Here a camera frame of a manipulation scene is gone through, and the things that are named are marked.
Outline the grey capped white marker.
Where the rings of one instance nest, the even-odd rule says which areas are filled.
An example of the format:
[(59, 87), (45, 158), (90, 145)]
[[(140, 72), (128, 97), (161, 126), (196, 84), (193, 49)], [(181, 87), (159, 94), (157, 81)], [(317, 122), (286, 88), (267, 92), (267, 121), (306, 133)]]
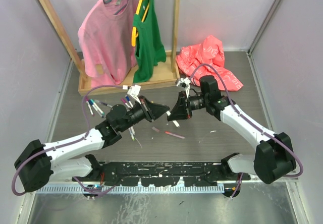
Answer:
[[(167, 111), (166, 112), (166, 114), (167, 114), (167, 116), (170, 116), (171, 115), (171, 113), (170, 113), (170, 111)], [(180, 125), (179, 125), (179, 123), (177, 122), (177, 121), (172, 121), (173, 122), (173, 124), (178, 128)]]

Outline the clear pink pen cap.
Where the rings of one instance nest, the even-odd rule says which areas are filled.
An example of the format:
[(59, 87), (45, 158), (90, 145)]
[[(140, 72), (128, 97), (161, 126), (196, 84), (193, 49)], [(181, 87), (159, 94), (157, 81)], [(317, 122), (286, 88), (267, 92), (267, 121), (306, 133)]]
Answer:
[(157, 129), (156, 127), (152, 127), (152, 129), (154, 130), (154, 131), (156, 131), (156, 132), (160, 132), (160, 130), (159, 129)]

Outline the pink pen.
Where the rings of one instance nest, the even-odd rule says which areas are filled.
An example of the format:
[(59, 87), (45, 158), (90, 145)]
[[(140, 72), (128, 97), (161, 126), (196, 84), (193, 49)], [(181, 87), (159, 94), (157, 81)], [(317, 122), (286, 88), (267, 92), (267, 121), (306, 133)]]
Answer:
[(176, 137), (176, 138), (179, 138), (179, 139), (185, 139), (184, 136), (181, 136), (181, 135), (178, 135), (178, 134), (175, 134), (175, 133), (171, 133), (171, 132), (168, 132), (168, 131), (165, 131), (165, 133), (169, 136), (173, 136), (173, 137)]

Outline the green capped marker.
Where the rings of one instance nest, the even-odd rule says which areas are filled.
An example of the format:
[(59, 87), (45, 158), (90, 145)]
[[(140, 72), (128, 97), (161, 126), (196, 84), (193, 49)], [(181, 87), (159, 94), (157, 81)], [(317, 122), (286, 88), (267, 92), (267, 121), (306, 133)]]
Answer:
[(135, 141), (135, 134), (134, 134), (132, 128), (129, 128), (129, 132), (130, 132), (132, 140)]

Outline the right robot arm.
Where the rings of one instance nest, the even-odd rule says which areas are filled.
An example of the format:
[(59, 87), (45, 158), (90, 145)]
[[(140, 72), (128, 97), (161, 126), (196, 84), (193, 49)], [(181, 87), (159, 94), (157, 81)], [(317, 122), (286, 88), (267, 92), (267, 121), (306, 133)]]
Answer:
[(220, 122), (239, 133), (253, 148), (253, 155), (233, 153), (221, 160), (224, 179), (234, 180), (239, 174), (258, 176), (264, 183), (271, 184), (296, 169), (296, 158), (290, 137), (282, 132), (275, 133), (248, 116), (228, 96), (221, 94), (214, 76), (200, 78), (200, 92), (190, 95), (190, 80), (180, 78), (177, 86), (184, 88), (168, 116), (168, 121), (188, 120), (192, 112), (205, 109)]

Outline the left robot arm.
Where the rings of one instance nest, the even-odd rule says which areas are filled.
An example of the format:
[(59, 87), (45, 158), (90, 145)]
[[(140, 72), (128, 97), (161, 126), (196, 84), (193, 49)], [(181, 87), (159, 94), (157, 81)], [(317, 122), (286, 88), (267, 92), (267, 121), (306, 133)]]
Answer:
[(85, 177), (95, 182), (101, 176), (98, 162), (93, 157), (85, 157), (81, 163), (73, 163), (73, 157), (111, 146), (121, 140), (122, 132), (142, 120), (153, 122), (169, 109), (140, 96), (130, 109), (122, 104), (114, 105), (105, 120), (86, 133), (52, 143), (33, 140), (14, 163), (14, 180), (21, 181), (25, 193), (42, 188), (53, 177), (66, 178), (67, 173), (71, 173), (71, 177)]

